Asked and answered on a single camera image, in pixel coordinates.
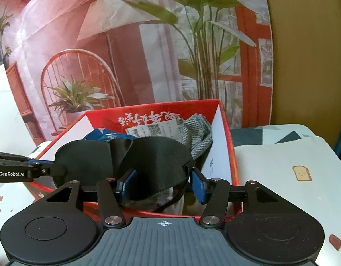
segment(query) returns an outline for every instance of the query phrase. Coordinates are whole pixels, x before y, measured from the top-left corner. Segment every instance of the red chair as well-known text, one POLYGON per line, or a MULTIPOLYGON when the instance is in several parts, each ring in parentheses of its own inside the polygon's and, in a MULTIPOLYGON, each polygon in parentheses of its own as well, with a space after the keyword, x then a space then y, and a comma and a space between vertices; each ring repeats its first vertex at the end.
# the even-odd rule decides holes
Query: red chair
POLYGON ((83 49, 67 49, 54 55, 46 64, 41 75, 41 92, 51 122, 55 128, 52 136, 57 136, 68 126, 65 113, 59 115, 49 107, 58 100, 50 87, 63 86, 61 77, 71 81, 87 81, 92 87, 100 88, 101 93, 113 96, 114 99, 101 101, 104 108, 125 105, 119 83, 110 67, 96 54, 83 49))

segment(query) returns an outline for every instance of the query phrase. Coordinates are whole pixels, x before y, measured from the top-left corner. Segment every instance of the gray towel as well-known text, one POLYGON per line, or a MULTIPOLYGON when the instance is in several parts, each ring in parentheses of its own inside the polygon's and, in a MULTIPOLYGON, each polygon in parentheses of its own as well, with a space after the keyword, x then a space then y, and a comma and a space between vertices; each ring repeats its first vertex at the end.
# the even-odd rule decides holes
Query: gray towel
POLYGON ((199 158, 212 144, 210 123, 201 114, 194 114, 181 128, 182 144, 191 150, 194 159, 199 158))

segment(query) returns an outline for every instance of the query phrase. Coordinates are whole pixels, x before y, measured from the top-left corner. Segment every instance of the printed poster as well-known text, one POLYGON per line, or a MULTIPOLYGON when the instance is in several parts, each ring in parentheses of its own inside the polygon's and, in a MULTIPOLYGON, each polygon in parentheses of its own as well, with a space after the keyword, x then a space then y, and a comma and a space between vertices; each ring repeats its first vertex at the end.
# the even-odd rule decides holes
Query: printed poster
POLYGON ((218 98, 232 129, 270 123, 266 0, 0 0, 0 56, 37 145, 137 104, 218 98))

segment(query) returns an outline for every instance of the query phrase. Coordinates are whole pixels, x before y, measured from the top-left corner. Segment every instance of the barcode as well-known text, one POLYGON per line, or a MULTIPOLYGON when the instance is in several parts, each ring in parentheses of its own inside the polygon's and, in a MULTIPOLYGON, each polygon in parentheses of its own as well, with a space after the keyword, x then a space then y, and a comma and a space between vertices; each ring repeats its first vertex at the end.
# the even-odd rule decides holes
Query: barcode
POLYGON ((184 119, 182 119, 182 118, 176 119, 176 125, 177 125, 177 126, 181 126, 181 125, 183 125, 183 124, 184 124, 184 119))
POLYGON ((151 136, 162 135, 162 132, 161 132, 161 129, 159 128, 159 125, 149 125, 148 129, 150 131, 151 136))
POLYGON ((136 138, 140 138, 140 133, 137 129, 129 129, 131 131, 132 136, 136 137, 136 138))

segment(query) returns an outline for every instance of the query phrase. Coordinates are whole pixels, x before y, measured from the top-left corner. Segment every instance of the red box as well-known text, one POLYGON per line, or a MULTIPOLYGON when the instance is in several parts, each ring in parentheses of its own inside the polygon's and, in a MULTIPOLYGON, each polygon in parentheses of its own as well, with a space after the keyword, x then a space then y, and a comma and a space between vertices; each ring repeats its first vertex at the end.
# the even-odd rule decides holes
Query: red box
MULTIPOLYGON (((126 133, 125 129, 140 124, 175 118, 186 120, 195 113, 202 114, 210 122, 213 135, 213 144, 201 169, 202 173, 209 179, 222 178, 230 181, 232 185, 239 185, 235 152, 225 110, 222 102, 216 99, 145 104, 86 112, 54 139, 37 158, 53 161, 61 146, 83 139, 96 128, 126 133)), ((32 184, 48 192, 55 188, 50 177, 40 177, 32 184)), ((99 220, 97 208, 97 203, 85 203, 85 212, 95 220, 99 220)), ((126 217, 179 217, 130 209, 125 210, 124 214, 126 217)))

